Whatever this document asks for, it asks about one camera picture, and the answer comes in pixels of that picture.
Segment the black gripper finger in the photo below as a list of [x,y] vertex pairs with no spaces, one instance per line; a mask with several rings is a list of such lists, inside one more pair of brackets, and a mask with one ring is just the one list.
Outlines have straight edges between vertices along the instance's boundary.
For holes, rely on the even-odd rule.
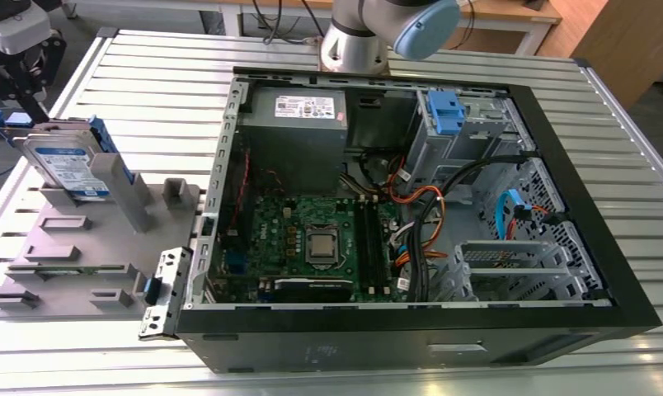
[[22,96],[18,103],[34,123],[48,121],[46,112],[41,107],[41,99],[36,99],[34,95],[53,84],[65,50],[66,43],[61,33],[52,33],[22,54],[20,82],[25,84],[25,87],[20,88]]

